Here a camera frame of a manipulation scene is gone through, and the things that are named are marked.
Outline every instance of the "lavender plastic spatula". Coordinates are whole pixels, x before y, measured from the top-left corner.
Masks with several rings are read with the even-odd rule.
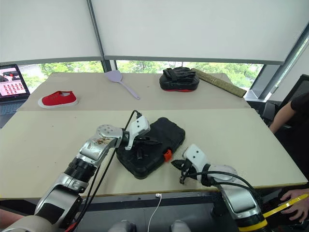
[[[112,82],[117,82],[122,84],[136,99],[140,99],[140,97],[134,92],[130,87],[128,87],[125,83],[123,83],[122,80],[122,74],[118,70],[113,70],[110,72],[106,72],[105,75],[108,77],[108,79]]]

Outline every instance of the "human hand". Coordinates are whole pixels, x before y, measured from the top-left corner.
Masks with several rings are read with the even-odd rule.
[[[290,190],[290,191],[287,191],[280,198],[280,200],[285,201],[288,198],[293,199],[293,198],[299,197],[299,196],[306,194],[306,193],[309,193],[309,188]],[[295,220],[295,219],[302,216],[301,219],[299,220],[299,222],[303,222],[306,219],[306,217],[308,216],[308,210],[309,210],[309,199],[306,198],[306,199],[303,199],[299,202],[296,202],[295,204],[293,204],[291,206],[291,208],[286,209],[286,210],[282,210],[281,213],[289,214],[289,213],[292,213],[294,211],[297,211],[297,213],[294,216],[290,217],[289,219],[292,221],[292,220]]]

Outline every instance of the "white cable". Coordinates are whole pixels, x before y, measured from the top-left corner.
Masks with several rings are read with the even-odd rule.
[[[156,207],[156,209],[154,210],[153,214],[151,215],[151,217],[150,217],[150,219],[149,219],[148,230],[147,230],[147,232],[149,232],[149,227],[150,227],[151,219],[153,218],[153,216],[154,216],[156,210],[159,208],[159,205],[160,205],[161,200],[162,200],[162,194],[161,194],[161,193],[157,193],[157,194],[156,194],[156,197],[157,197],[157,196],[160,196],[159,204],[158,204],[158,206]]]

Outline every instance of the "red sneaker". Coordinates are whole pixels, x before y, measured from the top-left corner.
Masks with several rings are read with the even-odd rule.
[[[78,101],[72,91],[57,91],[38,100],[39,106],[45,109],[76,105],[77,103]]]

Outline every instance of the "yellow ring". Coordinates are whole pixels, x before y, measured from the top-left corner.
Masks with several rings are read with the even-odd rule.
[[[252,226],[246,226],[246,227],[238,227],[240,232],[248,232],[248,231],[255,231],[258,230],[260,228],[263,228],[267,225],[267,221],[266,219],[264,219],[264,221],[261,221],[255,225]]]

